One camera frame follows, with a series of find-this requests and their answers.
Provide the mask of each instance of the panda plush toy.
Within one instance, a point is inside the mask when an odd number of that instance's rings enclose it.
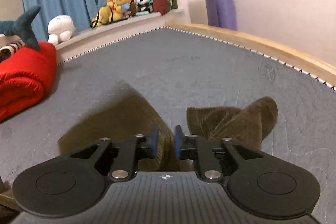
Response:
[[[136,0],[139,12],[153,12],[153,0]]]

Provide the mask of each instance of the bed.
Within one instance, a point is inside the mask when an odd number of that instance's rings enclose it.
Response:
[[[275,42],[195,24],[166,26],[108,42],[62,61],[51,96],[0,124],[0,176],[58,155],[57,140],[76,122],[118,96],[124,81],[174,128],[188,132],[189,106],[244,108],[273,97],[278,122],[262,150],[312,172],[321,186],[313,215],[335,223],[335,71]]]

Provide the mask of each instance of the white plush toy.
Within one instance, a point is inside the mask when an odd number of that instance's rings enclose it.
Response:
[[[59,42],[67,41],[74,31],[75,27],[71,17],[65,15],[54,17],[48,24],[48,43],[56,46]]]

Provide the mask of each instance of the red blanket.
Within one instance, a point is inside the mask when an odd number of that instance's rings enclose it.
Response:
[[[0,63],[0,121],[48,96],[56,70],[56,49],[39,42],[41,51],[19,49]]]

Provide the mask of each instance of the yellow teddy bear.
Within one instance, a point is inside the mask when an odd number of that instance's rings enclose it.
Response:
[[[91,28],[124,19],[124,12],[130,8],[132,0],[107,0],[98,14],[91,20]]]

